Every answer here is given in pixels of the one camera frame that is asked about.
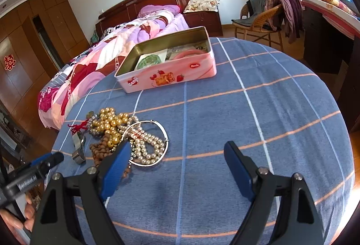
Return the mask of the left hand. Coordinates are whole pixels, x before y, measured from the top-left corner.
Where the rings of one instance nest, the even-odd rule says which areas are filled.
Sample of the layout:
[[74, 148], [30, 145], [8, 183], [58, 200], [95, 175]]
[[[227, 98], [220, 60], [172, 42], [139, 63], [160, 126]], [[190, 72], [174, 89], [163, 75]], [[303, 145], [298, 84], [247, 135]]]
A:
[[29, 237], [25, 236], [24, 229], [33, 230], [35, 221], [35, 206], [29, 193], [23, 194], [16, 199], [20, 212], [14, 209], [1, 208], [1, 218], [4, 221], [8, 232], [16, 240], [16, 244], [29, 244]]

